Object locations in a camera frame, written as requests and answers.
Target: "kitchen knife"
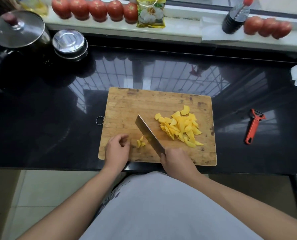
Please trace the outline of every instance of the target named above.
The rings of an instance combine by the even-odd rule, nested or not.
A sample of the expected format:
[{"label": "kitchen knife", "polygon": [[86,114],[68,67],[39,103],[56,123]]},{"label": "kitchen knife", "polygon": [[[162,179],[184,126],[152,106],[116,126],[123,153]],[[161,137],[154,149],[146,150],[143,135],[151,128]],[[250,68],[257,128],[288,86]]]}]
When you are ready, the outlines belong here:
[{"label": "kitchen knife", "polygon": [[156,153],[160,157],[161,157],[161,153],[165,155],[164,147],[161,145],[161,143],[158,141],[156,136],[153,134],[151,129],[148,127],[148,125],[145,123],[145,121],[142,119],[140,115],[137,116],[135,124],[142,132],[142,134],[145,136],[145,138],[148,140],[148,142],[151,144],[151,146],[156,151]]}]

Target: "hand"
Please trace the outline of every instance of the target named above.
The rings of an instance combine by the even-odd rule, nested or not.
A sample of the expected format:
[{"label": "hand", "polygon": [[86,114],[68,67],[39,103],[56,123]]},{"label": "hand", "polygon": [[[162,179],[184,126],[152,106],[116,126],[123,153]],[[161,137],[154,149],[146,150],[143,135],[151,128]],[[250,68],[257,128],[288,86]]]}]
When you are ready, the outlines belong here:
[{"label": "hand", "polygon": [[128,134],[119,134],[109,139],[105,146],[105,165],[103,169],[108,169],[116,174],[122,172],[130,153],[130,142],[127,141]]},{"label": "hand", "polygon": [[166,148],[165,153],[166,156],[161,154],[161,163],[167,175],[186,184],[200,175],[193,161],[182,148]]}]

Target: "black granite countertop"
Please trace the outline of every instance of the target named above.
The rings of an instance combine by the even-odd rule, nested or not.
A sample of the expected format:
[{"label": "black granite countertop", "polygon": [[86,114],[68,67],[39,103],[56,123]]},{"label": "black granite countertop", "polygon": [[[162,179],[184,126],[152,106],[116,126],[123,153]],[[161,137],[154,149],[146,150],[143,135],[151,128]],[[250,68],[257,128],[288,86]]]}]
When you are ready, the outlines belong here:
[{"label": "black granite countertop", "polygon": [[[170,47],[158,52],[90,45],[79,63],[59,60],[52,51],[34,58],[11,54],[0,74],[0,167],[100,170],[102,127],[95,119],[105,114],[108,89],[124,87],[212,97],[218,165],[201,166],[201,172],[297,174],[297,87],[290,76],[297,63]],[[246,145],[251,108],[267,119]],[[134,162],[125,170],[162,167]]]}]

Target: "red vegetable peeler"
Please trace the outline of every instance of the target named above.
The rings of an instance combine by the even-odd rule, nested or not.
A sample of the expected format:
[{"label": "red vegetable peeler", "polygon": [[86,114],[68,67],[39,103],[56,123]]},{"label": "red vegetable peeler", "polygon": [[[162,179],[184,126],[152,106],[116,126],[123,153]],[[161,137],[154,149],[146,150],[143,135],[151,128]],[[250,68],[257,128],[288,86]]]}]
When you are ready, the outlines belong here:
[{"label": "red vegetable peeler", "polygon": [[251,109],[250,111],[253,114],[254,119],[252,121],[252,124],[250,125],[249,132],[247,133],[247,137],[245,139],[246,144],[251,144],[253,142],[253,139],[254,139],[254,136],[255,136],[255,133],[256,133],[259,122],[261,120],[266,119],[266,117],[265,117],[265,115],[263,113],[255,110],[255,109]]}]

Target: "stainless steel pot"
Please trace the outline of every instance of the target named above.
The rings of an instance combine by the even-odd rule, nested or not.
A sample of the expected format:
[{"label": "stainless steel pot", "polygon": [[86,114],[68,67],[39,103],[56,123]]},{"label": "stainless steel pot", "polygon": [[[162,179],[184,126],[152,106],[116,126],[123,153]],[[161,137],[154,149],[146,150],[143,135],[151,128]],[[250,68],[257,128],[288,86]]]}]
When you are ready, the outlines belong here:
[{"label": "stainless steel pot", "polygon": [[88,54],[85,37],[74,29],[58,31],[52,41],[55,53],[68,61],[80,61]]},{"label": "stainless steel pot", "polygon": [[0,16],[0,45],[7,48],[0,53],[0,68],[2,61],[12,52],[42,51],[50,43],[50,34],[38,14],[16,10]]}]

